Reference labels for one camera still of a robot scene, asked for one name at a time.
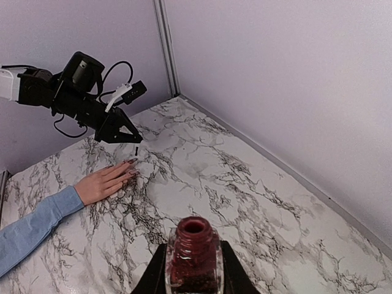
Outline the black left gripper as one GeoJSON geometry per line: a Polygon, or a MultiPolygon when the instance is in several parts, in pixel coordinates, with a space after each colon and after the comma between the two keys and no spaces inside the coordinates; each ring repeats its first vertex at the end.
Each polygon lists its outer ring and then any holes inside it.
{"type": "Polygon", "coordinates": [[[120,108],[104,112],[94,134],[95,141],[106,143],[135,143],[143,140],[137,128],[120,108]]]}

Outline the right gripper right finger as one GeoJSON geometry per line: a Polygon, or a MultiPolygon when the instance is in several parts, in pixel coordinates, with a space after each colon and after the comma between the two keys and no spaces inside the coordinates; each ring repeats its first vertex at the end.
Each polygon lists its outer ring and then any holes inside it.
{"type": "Polygon", "coordinates": [[[223,294],[260,294],[249,279],[228,241],[221,241],[224,263],[223,294]]]}

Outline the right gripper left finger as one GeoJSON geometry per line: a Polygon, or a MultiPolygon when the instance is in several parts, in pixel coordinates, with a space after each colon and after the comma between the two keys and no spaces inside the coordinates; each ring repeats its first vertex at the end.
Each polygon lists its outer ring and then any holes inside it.
{"type": "Polygon", "coordinates": [[[160,244],[131,294],[166,294],[166,244],[160,244]]]}

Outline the red nail polish bottle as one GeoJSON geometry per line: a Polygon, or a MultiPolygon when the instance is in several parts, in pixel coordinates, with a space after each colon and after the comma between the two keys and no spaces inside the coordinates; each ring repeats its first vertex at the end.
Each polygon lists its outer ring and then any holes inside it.
{"type": "Polygon", "coordinates": [[[165,290],[167,293],[224,292],[221,241],[205,218],[186,217],[170,230],[165,290]]]}

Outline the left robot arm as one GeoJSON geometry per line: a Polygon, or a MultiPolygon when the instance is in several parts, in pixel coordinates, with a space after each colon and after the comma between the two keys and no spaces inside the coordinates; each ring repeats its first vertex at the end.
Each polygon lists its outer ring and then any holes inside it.
{"type": "Polygon", "coordinates": [[[95,141],[136,143],[137,128],[120,109],[147,91],[142,81],[128,80],[114,91],[104,91],[104,65],[77,51],[57,74],[29,65],[1,66],[1,98],[20,105],[45,107],[53,116],[68,116],[86,130],[95,131],[95,141]]]}

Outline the blue sleeved forearm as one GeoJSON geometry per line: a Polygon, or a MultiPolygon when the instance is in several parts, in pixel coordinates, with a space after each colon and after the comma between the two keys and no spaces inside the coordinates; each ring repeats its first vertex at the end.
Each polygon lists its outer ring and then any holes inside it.
{"type": "Polygon", "coordinates": [[[75,188],[68,186],[43,199],[33,212],[1,229],[1,276],[32,253],[65,217],[83,207],[75,188]]]}

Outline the mannequin hand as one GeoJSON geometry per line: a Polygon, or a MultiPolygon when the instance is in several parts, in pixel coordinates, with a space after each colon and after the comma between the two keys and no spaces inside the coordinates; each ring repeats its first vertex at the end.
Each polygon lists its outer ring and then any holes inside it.
{"type": "Polygon", "coordinates": [[[131,159],[105,167],[77,182],[74,188],[82,203],[85,206],[92,205],[118,192],[139,174],[135,168],[137,161],[138,159],[131,159]]]}

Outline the right aluminium frame post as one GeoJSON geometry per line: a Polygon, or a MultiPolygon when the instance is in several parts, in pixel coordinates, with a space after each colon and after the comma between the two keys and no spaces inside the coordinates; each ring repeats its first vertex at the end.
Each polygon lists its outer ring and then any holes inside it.
{"type": "Polygon", "coordinates": [[[164,0],[153,0],[154,11],[157,20],[157,29],[159,32],[160,44],[164,57],[165,70],[168,80],[168,88],[171,97],[177,97],[181,94],[178,72],[175,63],[173,41],[171,37],[168,14],[164,0]]]}

